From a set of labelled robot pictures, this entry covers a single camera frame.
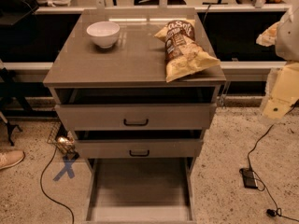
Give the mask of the tan covered gripper finger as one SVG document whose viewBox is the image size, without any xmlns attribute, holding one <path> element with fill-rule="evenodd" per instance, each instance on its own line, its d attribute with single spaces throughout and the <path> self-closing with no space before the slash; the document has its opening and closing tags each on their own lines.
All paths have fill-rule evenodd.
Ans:
<svg viewBox="0 0 299 224">
<path fill-rule="evenodd" d="M 272 24 L 264 32 L 259 34 L 259 36 L 256 39 L 256 43 L 264 47 L 274 46 L 277 40 L 277 33 L 278 33 L 278 22 Z"/>
<path fill-rule="evenodd" d="M 277 100 L 265 97 L 262 100 L 259 121 L 264 124 L 274 124 L 283 119 L 283 117 L 291 110 L 291 105 Z"/>
</svg>

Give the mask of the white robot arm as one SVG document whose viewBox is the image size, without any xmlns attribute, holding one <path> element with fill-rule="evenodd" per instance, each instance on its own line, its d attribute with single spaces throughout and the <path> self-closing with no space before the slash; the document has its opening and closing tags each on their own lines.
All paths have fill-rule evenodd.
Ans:
<svg viewBox="0 0 299 224">
<path fill-rule="evenodd" d="M 282 119 L 299 100 L 299 10 L 291 7 L 280 21 L 267 28 L 256 43 L 275 46 L 276 55 L 286 61 L 279 69 L 272 69 L 266 81 L 261 104 L 262 115 L 268 119 Z"/>
</svg>

